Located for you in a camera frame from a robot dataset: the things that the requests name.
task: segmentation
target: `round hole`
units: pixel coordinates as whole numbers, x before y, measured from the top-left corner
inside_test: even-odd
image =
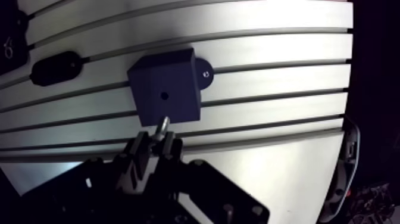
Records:
[[[161,93],[161,99],[167,100],[169,97],[170,97],[170,96],[168,95],[168,93],[166,93],[166,92],[162,92],[162,93]]]

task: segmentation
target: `silver metal surface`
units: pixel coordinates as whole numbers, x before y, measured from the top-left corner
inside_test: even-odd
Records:
[[[224,51],[215,52],[224,57]],[[9,88],[0,90],[0,110],[7,109],[27,102],[43,100],[50,97],[72,94],[76,91],[95,88],[104,85],[126,82],[126,71],[132,64],[124,63],[128,55],[110,58],[84,66],[82,74],[74,80],[59,83],[43,88],[36,86],[32,82],[24,82]],[[351,66],[349,64],[338,64],[330,66],[300,66],[281,69],[261,69],[240,71],[233,73],[223,73],[215,75],[212,85],[201,91],[202,100],[212,101],[221,99],[232,99],[240,97],[253,97],[257,95],[274,95],[288,92],[315,91],[323,89],[346,88],[349,85]],[[131,102],[131,92],[129,88],[125,90],[114,90],[109,92],[119,92],[121,97],[127,98]],[[69,105],[73,99],[67,99],[65,105]],[[52,102],[39,106],[24,108],[10,113],[1,113],[0,120],[5,123],[0,124],[0,130],[10,129],[23,125],[33,125],[41,121],[35,119],[29,122],[29,117],[21,114],[40,111],[41,107],[60,108],[62,102]]]
[[[226,3],[208,6],[210,3],[218,2]],[[168,13],[176,16],[165,16],[165,14],[162,14],[163,10],[173,10]],[[122,13],[124,16],[118,18],[118,15]],[[261,16],[263,16],[265,20],[255,19]],[[233,21],[226,21],[225,19],[227,17],[231,17]],[[126,23],[134,24],[139,27],[141,26],[140,21],[144,21],[146,18],[148,21],[147,25],[151,27],[153,27],[153,23],[156,21],[177,25],[179,23],[179,19],[177,18],[181,18],[186,22],[188,22],[188,20],[196,21],[196,27],[215,26],[216,23],[223,23],[227,28],[229,26],[235,26],[236,30],[240,29],[240,19],[242,19],[242,23],[246,23],[247,26],[250,26],[249,29],[253,27],[258,28],[260,27],[257,26],[259,24],[264,24],[262,28],[352,28],[352,4],[337,4],[329,1],[292,1],[290,7],[288,7],[287,3],[280,1],[119,0],[113,3],[108,0],[73,1],[63,7],[59,7],[56,10],[33,19],[27,32],[27,41],[28,43],[35,43],[41,39],[93,21],[104,19],[105,21],[97,24],[97,26],[99,26],[126,18],[128,18]]]
[[[309,122],[297,125],[265,127],[254,130],[237,130],[234,132],[199,135],[183,138],[185,149],[209,149],[210,144],[222,144],[232,141],[250,141],[255,139],[276,138],[278,136],[297,135],[322,130],[340,129],[343,119]],[[0,151],[1,162],[41,162],[41,161],[81,161],[94,155],[112,155],[123,151],[125,144],[93,145],[83,147],[47,148],[37,150]]]
[[[183,160],[203,159],[211,163],[270,210],[268,224],[309,224],[315,223],[318,218],[342,137],[342,133],[337,133],[266,147],[185,154]],[[1,164],[1,167],[18,193],[24,194],[55,176],[56,172],[65,172],[66,167],[76,164],[17,163]],[[155,161],[152,159],[145,179],[154,167]],[[179,200],[197,219],[207,223],[188,197],[180,196]]]
[[[309,66],[219,74],[215,76],[212,85],[201,92],[202,102],[347,88],[349,77],[349,65]],[[11,89],[14,89],[13,91],[16,93],[26,91],[27,89],[23,89],[25,84],[21,85],[8,88],[9,90],[4,90],[4,92]],[[47,90],[50,89],[43,88],[17,99],[7,98],[7,94],[0,99],[4,99],[4,102],[15,103],[23,98],[32,99],[35,96],[43,96],[42,93]],[[129,87],[126,87],[0,113],[0,120],[2,120],[0,130],[135,110],[132,92]]]
[[[75,49],[82,57],[87,57],[167,39],[241,30],[293,27],[351,28],[352,5],[332,3],[293,1],[288,7],[279,1],[245,1],[179,8],[83,31],[36,48],[31,56],[36,60],[60,51]]]
[[[170,130],[198,132],[338,115],[345,112],[346,99],[347,93],[340,93],[204,107],[200,121],[172,124]],[[154,132],[155,127],[141,127],[137,116],[46,127],[1,134],[0,148],[131,138],[140,130]]]

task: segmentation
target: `black plastic component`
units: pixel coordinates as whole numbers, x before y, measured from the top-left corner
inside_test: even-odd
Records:
[[[17,1],[0,1],[0,75],[27,63],[27,27],[27,16],[18,10]]]
[[[78,54],[67,51],[38,61],[32,68],[30,79],[38,86],[49,86],[77,77],[83,61]]]

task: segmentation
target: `metal pin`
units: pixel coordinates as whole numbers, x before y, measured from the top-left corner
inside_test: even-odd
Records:
[[[152,137],[155,142],[161,142],[163,140],[165,134],[167,133],[168,125],[170,125],[170,118],[165,116],[157,125],[157,129]]]
[[[226,223],[231,224],[233,219],[233,206],[225,204],[223,208],[226,211]]]

